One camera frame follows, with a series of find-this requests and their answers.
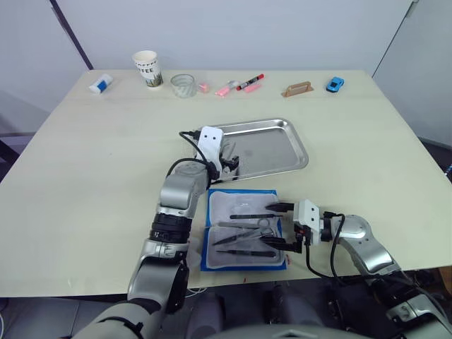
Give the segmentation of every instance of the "pink highlighter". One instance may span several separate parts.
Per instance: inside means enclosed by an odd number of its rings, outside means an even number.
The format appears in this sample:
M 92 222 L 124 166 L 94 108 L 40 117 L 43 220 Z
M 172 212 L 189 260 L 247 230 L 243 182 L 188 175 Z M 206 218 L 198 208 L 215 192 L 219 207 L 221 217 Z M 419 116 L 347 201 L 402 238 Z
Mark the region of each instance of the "pink highlighter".
M 237 80 L 231 80 L 227 83 L 227 85 L 223 88 L 220 88 L 215 92 L 215 95 L 219 95 L 220 97 L 225 97 L 232 89 L 236 88 L 240 84 Z
M 257 90 L 259 87 L 261 87 L 261 84 L 260 83 L 255 83 L 254 85 L 250 85 L 250 86 L 245 87 L 243 90 L 246 93 L 250 93 L 250 92 L 252 92 L 254 90 Z

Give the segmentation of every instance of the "metal tray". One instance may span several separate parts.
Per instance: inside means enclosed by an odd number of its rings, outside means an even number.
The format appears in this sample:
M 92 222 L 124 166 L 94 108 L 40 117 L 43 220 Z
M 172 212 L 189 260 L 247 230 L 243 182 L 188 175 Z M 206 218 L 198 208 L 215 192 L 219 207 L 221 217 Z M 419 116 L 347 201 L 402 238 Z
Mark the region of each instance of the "metal tray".
M 285 119 L 267 119 L 217 125 L 225 133 L 223 143 L 235 143 L 233 155 L 239 168 L 220 181 L 249 179 L 299 170 L 309 158 L 294 126 Z

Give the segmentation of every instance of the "toy car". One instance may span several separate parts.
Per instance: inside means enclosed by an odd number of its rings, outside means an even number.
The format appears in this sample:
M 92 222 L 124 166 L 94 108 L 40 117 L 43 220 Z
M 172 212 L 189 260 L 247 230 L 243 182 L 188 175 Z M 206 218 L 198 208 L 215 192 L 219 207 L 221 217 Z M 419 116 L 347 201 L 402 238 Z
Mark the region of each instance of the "toy car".
M 334 78 L 331 79 L 331 81 L 326 86 L 326 90 L 328 92 L 336 93 L 339 91 L 339 88 L 341 88 L 343 84 L 344 84 L 344 79 L 338 78 L 337 76 L 335 76 Z

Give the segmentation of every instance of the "blue and white eraser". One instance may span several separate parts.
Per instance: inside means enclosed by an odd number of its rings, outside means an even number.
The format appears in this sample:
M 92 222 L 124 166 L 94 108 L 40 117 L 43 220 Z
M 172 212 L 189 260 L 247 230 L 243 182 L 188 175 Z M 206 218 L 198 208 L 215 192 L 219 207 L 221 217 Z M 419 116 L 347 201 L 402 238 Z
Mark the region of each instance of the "blue and white eraser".
M 96 81 L 93 83 L 89 89 L 92 90 L 94 93 L 100 94 L 102 93 L 105 88 L 108 87 L 110 83 L 112 83 L 113 78 L 109 76 L 108 74 L 102 74 Z

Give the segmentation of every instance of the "red marker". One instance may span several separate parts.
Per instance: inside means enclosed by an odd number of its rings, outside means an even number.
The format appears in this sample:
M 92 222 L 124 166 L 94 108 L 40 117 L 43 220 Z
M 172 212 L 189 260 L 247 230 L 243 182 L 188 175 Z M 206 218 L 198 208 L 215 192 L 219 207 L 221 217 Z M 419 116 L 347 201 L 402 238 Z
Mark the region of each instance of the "red marker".
M 245 87 L 251 85 L 252 83 L 255 83 L 257 80 L 262 79 L 263 74 L 259 74 L 258 76 L 255 76 L 254 78 L 248 80 L 245 83 L 242 83 L 240 86 L 237 86 L 237 90 L 243 90 Z

